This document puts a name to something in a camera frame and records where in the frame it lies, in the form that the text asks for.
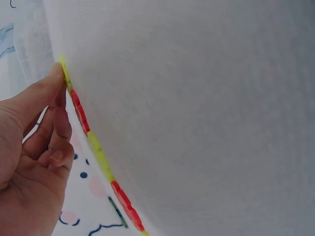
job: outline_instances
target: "pink circle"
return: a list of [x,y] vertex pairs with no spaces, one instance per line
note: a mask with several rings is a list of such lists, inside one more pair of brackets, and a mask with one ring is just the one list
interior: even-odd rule
[[78,220],[77,215],[73,211],[65,211],[62,213],[61,218],[69,224],[75,224]]
[[90,191],[96,197],[106,197],[106,192],[104,186],[101,184],[98,178],[93,177],[90,180]]

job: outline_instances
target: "yellow segment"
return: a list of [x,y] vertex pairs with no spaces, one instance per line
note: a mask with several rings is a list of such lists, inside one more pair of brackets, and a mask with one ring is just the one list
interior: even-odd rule
[[67,82],[67,90],[69,93],[71,92],[71,90],[73,90],[71,82]]
[[102,151],[102,149],[100,147],[99,141],[97,140],[95,134],[92,131],[88,132],[88,140],[89,140],[90,148],[93,154],[96,156],[96,154]]
[[149,236],[149,233],[147,231],[141,231],[142,236]]
[[103,169],[101,168],[102,173],[105,175],[105,177],[107,178],[108,182],[111,183],[115,180],[113,173],[110,170],[105,170],[103,171]]
[[106,159],[104,152],[101,150],[95,153],[94,155],[101,169],[109,170],[109,164],[108,164],[108,161]]
[[70,92],[72,90],[72,84],[71,84],[69,72],[68,72],[67,66],[65,64],[63,55],[59,56],[59,60],[60,60],[61,65],[63,66],[63,72],[64,72],[64,76],[65,76],[65,82],[67,83],[67,89]]

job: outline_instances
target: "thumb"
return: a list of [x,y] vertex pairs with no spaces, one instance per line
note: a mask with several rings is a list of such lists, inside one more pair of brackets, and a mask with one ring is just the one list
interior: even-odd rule
[[15,118],[22,131],[33,119],[57,97],[64,84],[64,73],[60,63],[55,63],[49,75],[24,91],[0,103],[4,110]]

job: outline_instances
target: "fingernail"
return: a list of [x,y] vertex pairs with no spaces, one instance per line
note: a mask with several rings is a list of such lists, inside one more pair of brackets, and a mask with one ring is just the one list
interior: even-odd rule
[[53,64],[51,67],[48,75],[54,76],[54,77],[59,77],[63,74],[63,68],[60,63],[56,62]]
[[60,162],[63,159],[63,153],[61,151],[56,151],[51,155],[50,158],[57,162]]

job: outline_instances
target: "finger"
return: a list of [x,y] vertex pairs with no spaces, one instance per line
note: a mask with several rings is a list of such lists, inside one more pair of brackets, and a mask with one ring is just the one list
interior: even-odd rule
[[37,160],[47,150],[54,131],[53,114],[54,110],[48,107],[38,128],[23,143],[22,156],[26,155],[33,160]]
[[[51,109],[55,107],[65,108],[65,105],[66,105],[65,92],[66,92],[66,84],[63,85],[63,87],[61,88],[54,102],[49,105]],[[38,124],[38,119],[41,113],[42,112],[38,113],[38,115],[33,119],[33,121],[27,126],[26,130],[24,131],[23,137],[27,136],[31,132],[31,130],[35,127],[35,125]]]
[[37,116],[33,119],[33,121],[26,127],[24,133],[23,133],[23,138],[26,137],[30,132],[31,130],[35,127],[35,125],[37,124],[38,122],[38,119],[40,117],[40,113],[37,114]]
[[61,149],[58,149],[50,156],[48,169],[57,174],[61,179],[67,181],[74,158],[74,149],[69,142],[64,142]]
[[15,97],[6,100],[2,104],[3,109],[12,114],[17,125],[24,132],[37,114],[55,100],[63,85],[63,69],[60,63],[55,63],[49,76],[30,85]]
[[72,128],[69,117],[64,108],[57,107],[54,110],[54,132],[49,143],[49,148],[54,149],[60,141],[70,141]]
[[54,131],[48,144],[47,150],[39,157],[38,161],[43,166],[48,166],[48,158],[57,150],[64,142],[69,142],[72,134],[72,128],[68,119],[68,114],[64,108],[55,108],[53,114]]

